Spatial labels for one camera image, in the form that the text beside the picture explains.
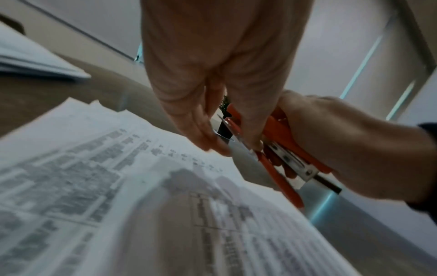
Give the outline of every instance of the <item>table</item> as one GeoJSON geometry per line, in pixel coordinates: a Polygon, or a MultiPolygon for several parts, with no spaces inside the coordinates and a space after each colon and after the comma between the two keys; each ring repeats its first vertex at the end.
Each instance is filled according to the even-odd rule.
{"type": "MultiPolygon", "coordinates": [[[[32,121],[68,97],[137,114],[175,132],[150,88],[108,70],[63,57],[92,75],[90,80],[0,76],[0,135],[32,121]]],[[[264,167],[238,143],[230,142],[234,162],[250,182],[275,185],[264,167]]],[[[362,275],[437,275],[437,261],[316,181],[300,191],[305,215],[362,275]]]]}

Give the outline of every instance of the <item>dark cuff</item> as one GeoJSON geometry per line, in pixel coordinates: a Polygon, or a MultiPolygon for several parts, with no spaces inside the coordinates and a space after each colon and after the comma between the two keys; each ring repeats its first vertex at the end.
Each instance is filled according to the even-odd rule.
{"type": "MultiPolygon", "coordinates": [[[[419,125],[424,129],[437,144],[437,123],[424,123],[419,125]]],[[[408,203],[412,209],[422,212],[427,212],[432,220],[437,224],[437,174],[434,180],[434,187],[429,197],[422,203],[408,203]]]]}

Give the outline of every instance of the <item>skin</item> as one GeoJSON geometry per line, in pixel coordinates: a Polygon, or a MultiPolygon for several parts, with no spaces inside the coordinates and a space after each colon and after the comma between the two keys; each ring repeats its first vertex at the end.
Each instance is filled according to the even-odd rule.
{"type": "Polygon", "coordinates": [[[144,61],[153,91],[181,133],[205,151],[230,154],[209,123],[226,90],[253,149],[262,149],[262,129],[278,106],[274,114],[288,118],[296,142],[350,189],[373,198],[424,200],[437,164],[426,132],[375,119],[337,98],[283,92],[312,4],[142,0],[144,61]]]}

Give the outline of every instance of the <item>stack of paper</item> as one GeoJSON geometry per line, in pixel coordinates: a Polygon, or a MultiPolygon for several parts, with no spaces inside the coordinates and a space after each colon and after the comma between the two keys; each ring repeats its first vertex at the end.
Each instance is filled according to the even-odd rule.
{"type": "Polygon", "coordinates": [[[0,72],[49,77],[91,77],[84,70],[71,65],[2,22],[0,72]]]}
{"type": "Polygon", "coordinates": [[[69,99],[0,140],[3,275],[357,275],[231,158],[69,99]]]}

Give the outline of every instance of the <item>metal part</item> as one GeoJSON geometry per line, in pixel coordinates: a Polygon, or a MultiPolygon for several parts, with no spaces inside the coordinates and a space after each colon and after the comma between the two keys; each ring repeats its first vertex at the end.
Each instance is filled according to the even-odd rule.
{"type": "Polygon", "coordinates": [[[319,173],[319,170],[312,164],[308,164],[305,160],[301,159],[293,152],[283,148],[279,144],[272,142],[269,145],[269,148],[274,151],[276,155],[279,156],[279,158],[282,159],[282,161],[284,161],[290,168],[292,168],[296,174],[302,178],[303,181],[308,182],[319,173]]]}

